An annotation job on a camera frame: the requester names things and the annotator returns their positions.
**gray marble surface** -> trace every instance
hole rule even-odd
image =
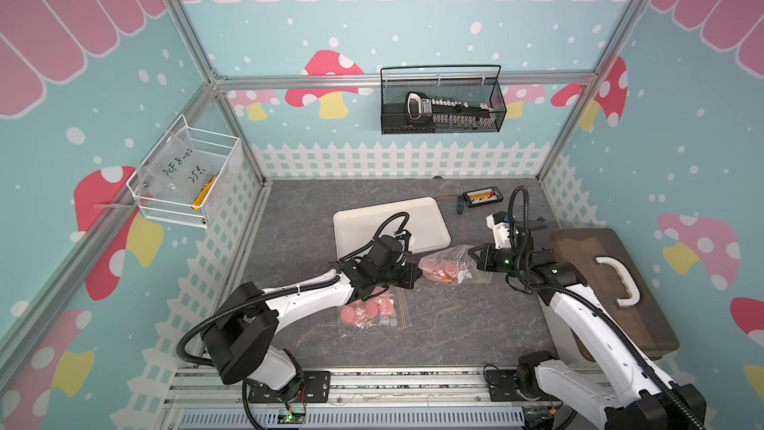
[[[452,246],[493,242],[485,217],[506,210],[511,191],[521,184],[530,191],[530,218],[544,217],[549,225],[534,232],[536,248],[548,246],[556,222],[536,179],[275,181],[244,279],[262,289],[317,276],[337,259],[332,224],[337,211],[452,195],[460,183],[465,191],[497,186],[505,199],[465,206],[463,215],[456,213],[455,198],[438,200]],[[515,206],[519,215],[521,204]],[[527,351],[554,350],[538,299],[512,291],[503,275],[492,275],[491,284],[454,288],[422,278],[405,298],[407,328],[377,326],[344,334],[337,309],[326,309],[280,331],[273,345],[291,351],[303,367],[514,365]]]

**white wire basket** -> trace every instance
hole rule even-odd
[[[138,176],[140,166],[136,168],[127,181],[133,198],[138,203],[140,212],[153,221],[166,221],[177,225],[208,227],[212,224],[215,212],[218,210],[223,197],[231,187],[234,176],[242,167],[242,143],[239,138],[205,129],[191,128],[186,117],[180,115],[173,126],[167,130],[174,132],[182,140],[193,142],[195,153],[216,175],[215,182],[200,206],[192,206],[192,202],[176,193],[172,188],[165,188],[157,195],[146,195],[141,190]],[[164,137],[154,146],[141,163],[142,166],[161,151],[165,143]]]

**black wire basket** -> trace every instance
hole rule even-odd
[[[500,131],[507,106],[499,72],[500,65],[382,68],[382,134]]]

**white handle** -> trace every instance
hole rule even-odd
[[[595,257],[594,260],[600,264],[610,264],[614,269],[616,269],[618,277],[620,277],[621,282],[623,282],[624,287],[626,288],[626,294],[629,297],[626,299],[616,299],[616,303],[619,307],[629,307],[639,302],[639,288],[636,287],[634,279],[631,277],[631,274],[629,274],[629,271],[626,269],[626,266],[624,266],[623,263],[615,258],[607,256]]]

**white picket fence graphic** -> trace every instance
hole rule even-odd
[[[167,301],[170,311],[167,320],[155,326],[159,339],[153,348],[143,351],[146,360],[143,373],[128,380],[132,392],[128,405],[111,414],[118,430],[154,428],[170,383],[178,366],[183,364],[175,356],[175,347],[188,329],[215,311],[224,273],[243,234],[244,219],[253,206],[256,190],[257,180],[244,163],[215,219],[205,230],[204,240],[196,241],[196,258],[186,260],[189,274],[178,279],[177,299]]]
[[[383,148],[379,143],[373,147],[361,144],[358,148],[348,143],[338,148],[333,143],[327,148],[318,144],[306,148],[299,144],[290,148],[268,145],[252,150],[257,164],[272,178],[431,178],[433,176],[534,176],[549,153],[549,143],[537,148],[535,143],[521,147],[515,143],[495,147],[484,143],[475,147],[469,143],[460,147],[457,143],[445,147],[438,143],[428,147],[425,143],[415,148],[411,143],[398,148],[393,143]]]
[[[589,192],[581,190],[583,178],[575,178],[575,166],[569,167],[570,156],[560,156],[546,177],[549,204],[557,210],[563,227],[599,227],[597,205],[589,206]]]

